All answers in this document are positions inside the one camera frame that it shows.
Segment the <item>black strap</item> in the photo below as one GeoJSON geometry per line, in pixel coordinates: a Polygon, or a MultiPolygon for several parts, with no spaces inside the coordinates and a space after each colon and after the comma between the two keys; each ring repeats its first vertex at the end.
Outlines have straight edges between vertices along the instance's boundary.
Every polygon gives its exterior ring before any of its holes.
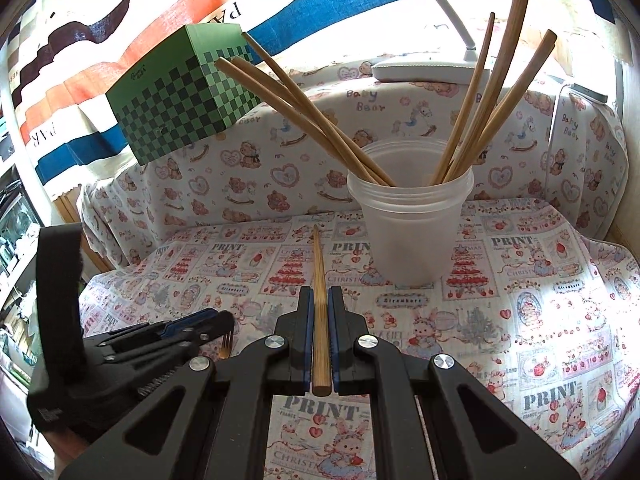
{"type": "Polygon", "coordinates": [[[47,373],[66,384],[75,382],[86,369],[82,344],[78,283],[82,273],[80,253],[82,225],[43,227],[38,236],[36,292],[42,354],[47,373]]]}

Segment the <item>printed fabric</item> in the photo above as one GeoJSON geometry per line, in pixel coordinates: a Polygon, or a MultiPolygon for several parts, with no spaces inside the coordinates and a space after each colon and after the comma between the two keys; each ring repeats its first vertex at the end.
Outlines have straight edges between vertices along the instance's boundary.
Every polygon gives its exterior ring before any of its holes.
{"type": "MultiPolygon", "coordinates": [[[[376,61],[328,66],[294,78],[361,147],[393,137],[447,139],[466,88],[380,83],[370,77],[376,61]]],[[[567,88],[554,114],[559,89],[547,79],[530,86],[476,160],[469,199],[543,198],[581,234],[604,238],[626,186],[622,126],[609,107],[567,88]]],[[[177,230],[357,209],[346,173],[312,139],[261,104],[222,134],[84,186],[78,209],[92,249],[125,267],[139,263],[177,230]]]]}
{"type": "MultiPolygon", "coordinates": [[[[640,272],[539,199],[466,202],[450,269],[423,288],[380,275],[357,210],[184,229],[91,280],[85,333],[211,306],[234,314],[237,354],[311,285],[315,224],[327,285],[370,333],[420,358],[451,354],[583,479],[606,469],[640,418],[640,272]]],[[[264,477],[375,478],[367,397],[275,397],[264,477]]]]}

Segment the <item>plastic cup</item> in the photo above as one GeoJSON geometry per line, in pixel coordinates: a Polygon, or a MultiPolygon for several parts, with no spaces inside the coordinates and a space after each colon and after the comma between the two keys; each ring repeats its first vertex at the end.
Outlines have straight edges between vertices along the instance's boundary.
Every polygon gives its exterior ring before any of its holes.
{"type": "Polygon", "coordinates": [[[351,171],[347,188],[362,207],[376,269],[400,286],[439,280],[451,269],[460,211],[474,186],[471,168],[451,182],[425,186],[444,151],[442,140],[405,137],[363,148],[398,187],[360,180],[351,171]]]}

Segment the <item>silver bolt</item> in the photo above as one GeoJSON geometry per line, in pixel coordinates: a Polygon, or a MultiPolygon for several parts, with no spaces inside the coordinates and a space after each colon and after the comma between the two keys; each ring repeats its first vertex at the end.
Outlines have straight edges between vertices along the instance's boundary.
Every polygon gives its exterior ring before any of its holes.
{"type": "Polygon", "coordinates": [[[280,348],[284,346],[284,338],[281,335],[270,335],[264,340],[264,344],[269,348],[280,348]]]}
{"type": "Polygon", "coordinates": [[[199,355],[198,357],[194,357],[191,361],[189,361],[189,368],[194,372],[201,372],[209,368],[209,359],[199,355]]]}
{"type": "Polygon", "coordinates": [[[438,368],[443,368],[445,370],[448,370],[455,364],[455,361],[453,360],[453,357],[451,357],[448,354],[438,354],[436,355],[436,357],[433,358],[433,363],[438,368]]]}
{"type": "Polygon", "coordinates": [[[361,335],[358,338],[358,344],[363,348],[373,348],[378,344],[378,338],[369,334],[361,335]]]}

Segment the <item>wooden stick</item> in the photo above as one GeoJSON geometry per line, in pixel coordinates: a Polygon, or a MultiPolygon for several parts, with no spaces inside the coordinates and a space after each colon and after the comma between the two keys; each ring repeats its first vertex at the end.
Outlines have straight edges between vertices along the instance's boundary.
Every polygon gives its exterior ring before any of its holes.
{"type": "Polygon", "coordinates": [[[327,311],[324,258],[320,229],[314,225],[314,353],[312,358],[312,393],[326,397],[332,392],[329,359],[329,317],[327,311]]]}
{"type": "Polygon", "coordinates": [[[254,49],[257,54],[264,60],[264,62],[273,70],[275,75],[282,81],[284,86],[286,86],[293,97],[303,105],[306,110],[308,110],[310,116],[314,119],[314,121],[320,126],[321,130],[326,135],[327,139],[334,145],[338,152],[341,152],[345,158],[345,160],[351,160],[356,164],[356,166],[366,165],[367,167],[374,170],[379,176],[390,186],[394,186],[393,180],[391,177],[386,174],[386,172],[379,167],[368,155],[366,155],[362,149],[353,142],[353,139],[350,139],[347,135],[336,135],[336,130],[334,129],[333,123],[327,119],[324,114],[318,110],[318,108],[311,102],[311,100],[306,96],[306,94],[300,89],[300,87],[289,77],[282,67],[275,62],[273,57],[271,57],[266,50],[264,50],[257,41],[254,40],[249,34],[244,32],[242,34],[249,45],[251,45],[252,49],[254,49]]]}
{"type": "Polygon", "coordinates": [[[453,130],[451,131],[451,135],[449,140],[447,141],[447,146],[442,153],[442,157],[440,158],[440,162],[438,163],[438,167],[436,171],[433,173],[433,177],[431,178],[431,185],[435,186],[436,184],[442,184],[442,179],[447,174],[447,170],[451,164],[451,157],[456,151],[456,147],[460,142],[460,137],[462,136],[462,132],[465,129],[466,121],[469,118],[469,114],[471,112],[471,108],[476,100],[476,92],[478,91],[478,85],[480,84],[480,79],[482,78],[482,73],[484,72],[484,64],[486,63],[486,56],[489,53],[489,44],[491,43],[491,36],[494,31],[494,21],[495,21],[495,13],[492,12],[489,14],[489,20],[486,24],[486,30],[484,32],[484,40],[482,41],[482,48],[480,49],[480,56],[478,57],[478,61],[476,62],[476,67],[474,68],[474,73],[471,76],[471,82],[469,83],[469,88],[466,90],[465,99],[462,101],[462,106],[460,108],[460,113],[458,114],[458,118],[456,119],[456,124],[453,126],[453,130]]]}
{"type": "Polygon", "coordinates": [[[219,57],[214,63],[216,68],[220,70],[220,72],[225,73],[232,79],[235,79],[242,86],[246,87],[248,90],[256,94],[260,99],[266,102],[269,106],[273,107],[274,110],[279,112],[283,117],[286,117],[291,123],[295,124],[299,127],[303,132],[309,135],[315,142],[320,144],[322,148],[333,158],[338,160],[341,164],[343,164],[348,170],[356,174],[358,178],[362,178],[363,180],[369,180],[368,174],[367,176],[360,176],[359,168],[355,168],[350,165],[350,163],[345,160],[341,153],[339,153],[334,146],[329,142],[329,140],[324,136],[324,133],[313,124],[309,119],[307,119],[303,114],[297,111],[295,108],[292,108],[287,102],[283,99],[279,98],[269,89],[262,86],[251,76],[240,70],[238,67],[232,65],[228,60],[223,57],[219,57]]]}
{"type": "Polygon", "coordinates": [[[468,154],[473,150],[473,146],[478,142],[479,136],[484,129],[486,122],[489,120],[495,103],[498,100],[504,79],[507,76],[513,54],[520,40],[520,32],[524,22],[524,15],[527,11],[527,3],[529,0],[512,0],[507,26],[502,37],[500,50],[495,60],[494,69],[491,72],[489,81],[486,84],[478,109],[471,121],[471,126],[466,134],[462,146],[458,150],[456,159],[453,161],[449,171],[444,177],[444,182],[450,182],[455,178],[456,174],[460,174],[462,162],[468,158],[468,154]]]}
{"type": "Polygon", "coordinates": [[[280,99],[288,102],[292,107],[296,108],[300,113],[304,113],[302,104],[300,104],[300,102],[295,97],[293,97],[289,89],[286,86],[284,86],[282,83],[279,83],[277,80],[275,80],[269,74],[264,73],[257,66],[252,65],[242,57],[233,56],[231,58],[231,63],[234,66],[237,66],[243,72],[253,77],[262,86],[271,90],[280,99]]]}
{"type": "Polygon", "coordinates": [[[489,122],[482,131],[482,135],[474,146],[473,151],[470,152],[469,156],[461,165],[461,173],[458,176],[466,173],[466,170],[468,170],[476,158],[478,158],[482,153],[482,150],[484,150],[489,142],[491,142],[491,139],[494,138],[495,134],[513,112],[514,108],[518,105],[518,102],[520,102],[527,91],[527,88],[529,88],[529,85],[556,47],[557,38],[558,37],[551,30],[546,32],[544,38],[542,38],[542,42],[538,45],[533,57],[523,70],[522,74],[520,74],[520,77],[509,89],[507,95],[505,95],[504,99],[494,110],[494,113],[491,114],[491,118],[489,118],[489,122]]]}
{"type": "MultiPolygon", "coordinates": [[[[309,117],[308,112],[305,111],[305,108],[300,104],[300,102],[291,94],[289,89],[287,89],[286,86],[283,86],[281,83],[277,82],[273,77],[271,77],[268,74],[264,73],[258,67],[252,65],[247,60],[245,60],[245,59],[243,59],[241,57],[238,57],[238,56],[233,57],[231,59],[231,63],[234,66],[238,67],[240,70],[243,70],[249,76],[252,76],[258,83],[260,83],[262,86],[264,86],[268,90],[271,90],[280,99],[282,99],[283,101],[288,102],[293,108],[297,109],[300,113],[306,115],[307,118],[312,119],[312,117],[309,117]]],[[[347,135],[342,130],[340,130],[334,124],[332,124],[332,126],[333,126],[334,130],[340,136],[342,136],[343,138],[346,137],[348,139],[347,135]]],[[[366,164],[366,162],[367,161],[365,160],[364,161],[364,166],[365,166],[365,170],[367,171],[367,173],[369,173],[369,176],[377,184],[380,184],[381,186],[389,186],[389,184],[386,183],[386,181],[383,179],[383,177],[379,176],[376,173],[375,168],[372,168],[372,167],[368,166],[366,164]]]]}

